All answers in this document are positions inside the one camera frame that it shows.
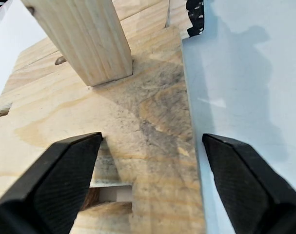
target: wood grain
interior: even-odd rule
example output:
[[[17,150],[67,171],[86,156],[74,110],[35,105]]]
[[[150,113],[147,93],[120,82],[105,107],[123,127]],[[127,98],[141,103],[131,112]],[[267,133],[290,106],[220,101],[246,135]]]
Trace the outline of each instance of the wood grain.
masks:
[[[111,0],[22,0],[86,85],[133,73],[130,48]]]
[[[121,25],[126,38],[130,40],[133,37],[145,37],[150,33],[164,29],[167,20],[168,7],[168,0],[162,0],[158,4],[153,5],[144,11],[122,20]],[[57,48],[54,46],[56,50],[54,54],[46,54],[43,56],[42,48],[44,47],[44,44],[45,42],[41,41],[38,44],[31,46],[27,51],[21,53],[17,64],[23,64],[24,61],[27,61],[27,63],[24,63],[22,68],[11,74],[2,93],[6,93],[22,85],[33,82],[38,78],[51,73],[51,71],[58,69],[54,64],[61,53],[57,52]],[[39,57],[47,58],[38,62],[37,58]],[[36,73],[29,73],[30,70],[34,69],[37,69]]]
[[[27,48],[19,54],[19,58],[14,67],[14,71],[19,70],[33,62],[36,62],[46,56],[53,54],[58,51],[56,46],[50,40],[50,38],[45,38],[33,46]]]
[[[112,0],[119,20],[126,19],[162,0]]]
[[[3,94],[0,196],[51,143],[101,131],[91,186],[132,184],[133,203],[88,209],[72,233],[204,234],[180,42],[171,27],[133,37],[134,74],[95,88],[64,63]]]
[[[189,38],[187,29],[193,27],[186,10],[187,0],[170,0],[169,25],[176,26],[181,39]]]

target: white wall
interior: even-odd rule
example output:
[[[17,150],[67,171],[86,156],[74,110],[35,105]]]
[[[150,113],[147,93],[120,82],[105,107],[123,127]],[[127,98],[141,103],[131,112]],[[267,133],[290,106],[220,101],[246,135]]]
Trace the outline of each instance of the white wall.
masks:
[[[296,189],[296,0],[206,0],[183,48],[208,233],[231,234],[201,135],[251,144]]]

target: wooden block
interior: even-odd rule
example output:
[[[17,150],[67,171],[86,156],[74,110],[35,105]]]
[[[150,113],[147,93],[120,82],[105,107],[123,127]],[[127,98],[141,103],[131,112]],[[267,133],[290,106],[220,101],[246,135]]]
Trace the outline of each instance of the wooden block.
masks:
[[[22,0],[86,85],[133,73],[133,60],[111,0]]]
[[[168,6],[168,0],[162,0],[162,2],[159,2],[144,11],[122,20],[121,25],[126,38],[128,40],[134,37],[138,39],[144,38],[150,33],[164,29],[167,20]],[[28,63],[24,63],[24,67],[12,73],[2,93],[33,82],[58,70],[58,67],[55,67],[55,61],[60,57],[61,53],[57,52],[57,48],[53,45],[52,41],[49,41],[50,44],[48,47],[55,48],[54,54],[43,53],[43,47],[46,44],[44,40],[31,46],[20,54],[17,64],[23,64],[25,61],[28,61]],[[34,69],[37,69],[35,73],[29,73],[30,70]]]
[[[180,43],[171,27],[133,37],[128,78],[91,88],[64,63],[0,96],[0,196],[51,143],[100,131],[91,186],[132,184],[132,208],[88,209],[73,233],[204,234]]]

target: wooden structure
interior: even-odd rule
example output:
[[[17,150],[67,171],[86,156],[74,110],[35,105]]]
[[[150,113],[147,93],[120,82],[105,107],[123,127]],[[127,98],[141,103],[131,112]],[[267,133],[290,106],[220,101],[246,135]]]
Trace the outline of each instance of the wooden structure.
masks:
[[[69,63],[55,65],[62,54],[50,39],[20,55],[0,96],[0,196],[51,143],[100,131],[91,187],[131,184],[133,202],[87,209],[71,233],[204,234],[180,47],[185,1],[113,3],[132,75],[88,87]]]

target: pine wood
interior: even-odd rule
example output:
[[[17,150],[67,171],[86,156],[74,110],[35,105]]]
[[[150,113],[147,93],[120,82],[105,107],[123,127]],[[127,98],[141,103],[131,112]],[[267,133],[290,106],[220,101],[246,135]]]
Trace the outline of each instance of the pine wood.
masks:
[[[126,38],[130,40],[133,37],[146,37],[152,32],[164,29],[167,21],[168,7],[168,0],[162,0],[122,20],[121,25]],[[55,66],[55,61],[60,56],[61,53],[58,52],[58,49],[49,39],[44,39],[23,51],[16,65],[16,67],[20,68],[13,71],[6,83],[3,93],[33,82],[52,71],[58,70],[58,67]]]
[[[111,0],[22,0],[86,85],[133,73],[130,48]]]
[[[101,131],[91,186],[132,184],[134,200],[81,212],[72,233],[204,234],[179,32],[129,44],[128,78],[91,88],[64,63],[0,96],[0,196],[51,143]]]

